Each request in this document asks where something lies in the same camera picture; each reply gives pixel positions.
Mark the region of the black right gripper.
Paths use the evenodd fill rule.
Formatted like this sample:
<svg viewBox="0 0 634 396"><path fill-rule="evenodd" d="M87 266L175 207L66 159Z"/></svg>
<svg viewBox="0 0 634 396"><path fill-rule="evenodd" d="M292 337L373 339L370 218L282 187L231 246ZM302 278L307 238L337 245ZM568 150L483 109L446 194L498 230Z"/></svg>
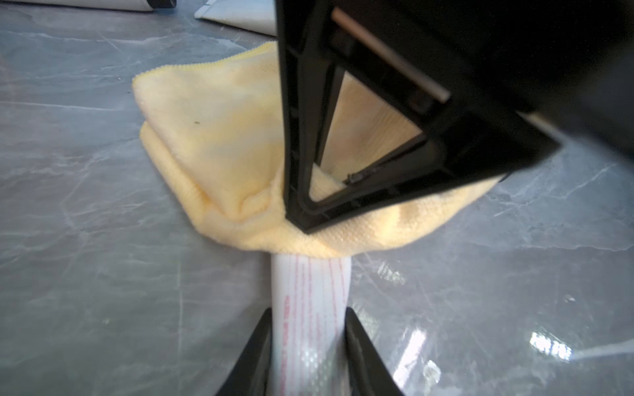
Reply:
<svg viewBox="0 0 634 396"><path fill-rule="evenodd" d="M331 17L439 102L496 102L633 156L630 1L338 1Z"/></svg>

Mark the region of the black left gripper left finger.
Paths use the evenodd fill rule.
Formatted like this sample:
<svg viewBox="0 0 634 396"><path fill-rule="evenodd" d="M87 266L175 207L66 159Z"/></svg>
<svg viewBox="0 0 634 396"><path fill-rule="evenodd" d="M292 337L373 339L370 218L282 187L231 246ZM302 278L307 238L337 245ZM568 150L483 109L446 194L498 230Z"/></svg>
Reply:
<svg viewBox="0 0 634 396"><path fill-rule="evenodd" d="M264 311L216 396L264 396L272 356L272 309Z"/></svg>

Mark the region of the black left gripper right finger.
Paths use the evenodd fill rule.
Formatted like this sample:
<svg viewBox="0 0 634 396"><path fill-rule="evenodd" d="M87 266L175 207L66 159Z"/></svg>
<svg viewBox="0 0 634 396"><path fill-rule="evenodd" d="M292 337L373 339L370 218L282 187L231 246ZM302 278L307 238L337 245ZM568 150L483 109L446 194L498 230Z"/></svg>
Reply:
<svg viewBox="0 0 634 396"><path fill-rule="evenodd" d="M344 336L351 395L403 396L358 315L350 307L345 312Z"/></svg>

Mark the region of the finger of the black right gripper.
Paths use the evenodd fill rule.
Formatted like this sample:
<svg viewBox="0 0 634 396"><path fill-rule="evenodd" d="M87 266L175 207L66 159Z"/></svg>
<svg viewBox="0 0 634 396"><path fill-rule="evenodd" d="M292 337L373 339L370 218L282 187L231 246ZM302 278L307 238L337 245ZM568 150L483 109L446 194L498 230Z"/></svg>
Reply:
<svg viewBox="0 0 634 396"><path fill-rule="evenodd" d="M277 39L285 129L287 219L312 234L386 206L531 167L552 138L483 88L472 65L398 1L279 1ZM310 196L343 77L351 74L413 122L418 133Z"/></svg>

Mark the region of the white tube green cap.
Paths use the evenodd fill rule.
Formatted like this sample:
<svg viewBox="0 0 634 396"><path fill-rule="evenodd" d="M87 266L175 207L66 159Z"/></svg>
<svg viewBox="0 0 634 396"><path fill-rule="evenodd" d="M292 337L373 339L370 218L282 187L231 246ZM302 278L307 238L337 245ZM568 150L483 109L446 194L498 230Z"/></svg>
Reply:
<svg viewBox="0 0 634 396"><path fill-rule="evenodd" d="M194 18L266 36L277 35L273 0L210 0L194 13Z"/></svg>

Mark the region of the white tube pink cap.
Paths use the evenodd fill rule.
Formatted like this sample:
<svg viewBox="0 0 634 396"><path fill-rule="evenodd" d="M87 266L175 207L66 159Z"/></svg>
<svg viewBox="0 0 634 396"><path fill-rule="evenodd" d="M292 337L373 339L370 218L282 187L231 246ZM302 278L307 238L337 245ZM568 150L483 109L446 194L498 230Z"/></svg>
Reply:
<svg viewBox="0 0 634 396"><path fill-rule="evenodd" d="M272 256L269 395L350 395L344 323L348 257Z"/></svg>

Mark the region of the yellow cleaning cloth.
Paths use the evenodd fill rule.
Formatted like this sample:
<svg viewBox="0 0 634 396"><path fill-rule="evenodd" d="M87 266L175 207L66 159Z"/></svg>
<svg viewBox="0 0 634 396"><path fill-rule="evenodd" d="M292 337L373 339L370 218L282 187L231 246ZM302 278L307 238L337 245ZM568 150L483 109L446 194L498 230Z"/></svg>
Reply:
<svg viewBox="0 0 634 396"><path fill-rule="evenodd" d="M319 259L400 248L432 233L496 178L362 214L314 234L286 217L277 44L137 75L140 140L194 228L247 251Z"/></svg>

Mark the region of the white tube black cap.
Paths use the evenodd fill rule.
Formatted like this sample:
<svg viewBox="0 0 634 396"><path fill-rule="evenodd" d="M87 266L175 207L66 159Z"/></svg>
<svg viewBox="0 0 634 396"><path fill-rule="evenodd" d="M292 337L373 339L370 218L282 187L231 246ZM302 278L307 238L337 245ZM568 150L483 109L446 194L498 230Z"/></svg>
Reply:
<svg viewBox="0 0 634 396"><path fill-rule="evenodd" d="M152 12L156 9L174 9L177 6L177 2L177 0L13 0L13 3L132 12Z"/></svg>

